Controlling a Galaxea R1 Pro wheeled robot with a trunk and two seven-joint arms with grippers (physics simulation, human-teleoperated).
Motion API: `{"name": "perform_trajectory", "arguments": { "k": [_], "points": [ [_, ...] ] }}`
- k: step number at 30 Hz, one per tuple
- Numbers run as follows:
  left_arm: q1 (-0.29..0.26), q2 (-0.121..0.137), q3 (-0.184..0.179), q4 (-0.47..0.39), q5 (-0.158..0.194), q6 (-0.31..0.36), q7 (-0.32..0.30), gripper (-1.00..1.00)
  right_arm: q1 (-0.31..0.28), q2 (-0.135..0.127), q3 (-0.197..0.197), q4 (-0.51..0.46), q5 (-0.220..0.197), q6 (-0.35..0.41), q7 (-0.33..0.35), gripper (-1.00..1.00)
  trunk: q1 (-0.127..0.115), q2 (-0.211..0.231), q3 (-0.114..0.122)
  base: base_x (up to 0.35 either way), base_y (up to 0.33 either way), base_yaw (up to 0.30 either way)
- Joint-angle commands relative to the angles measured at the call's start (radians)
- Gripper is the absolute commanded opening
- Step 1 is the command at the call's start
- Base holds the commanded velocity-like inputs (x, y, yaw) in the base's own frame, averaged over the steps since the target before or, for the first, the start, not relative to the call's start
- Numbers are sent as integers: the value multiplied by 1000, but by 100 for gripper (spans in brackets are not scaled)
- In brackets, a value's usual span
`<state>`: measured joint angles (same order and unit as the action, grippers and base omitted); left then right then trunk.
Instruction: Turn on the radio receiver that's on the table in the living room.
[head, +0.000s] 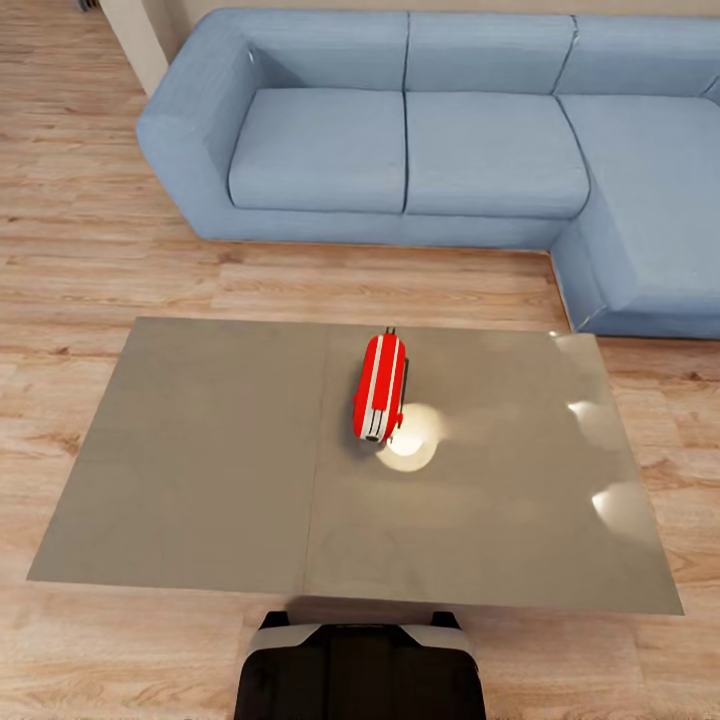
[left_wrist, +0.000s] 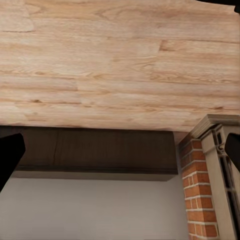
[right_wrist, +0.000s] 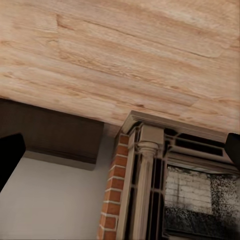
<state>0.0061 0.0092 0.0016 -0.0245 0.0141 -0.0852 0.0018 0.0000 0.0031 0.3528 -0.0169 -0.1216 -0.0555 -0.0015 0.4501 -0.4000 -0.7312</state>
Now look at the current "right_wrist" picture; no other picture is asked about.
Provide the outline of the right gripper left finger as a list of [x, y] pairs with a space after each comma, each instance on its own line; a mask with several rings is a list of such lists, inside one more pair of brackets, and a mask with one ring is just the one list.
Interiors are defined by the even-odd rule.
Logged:
[[26, 151], [21, 133], [0, 138], [0, 192]]

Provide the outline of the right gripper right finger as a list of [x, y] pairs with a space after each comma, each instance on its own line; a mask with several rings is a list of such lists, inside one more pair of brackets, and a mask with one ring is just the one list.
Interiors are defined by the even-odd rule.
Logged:
[[240, 135], [229, 133], [224, 150], [240, 172]]

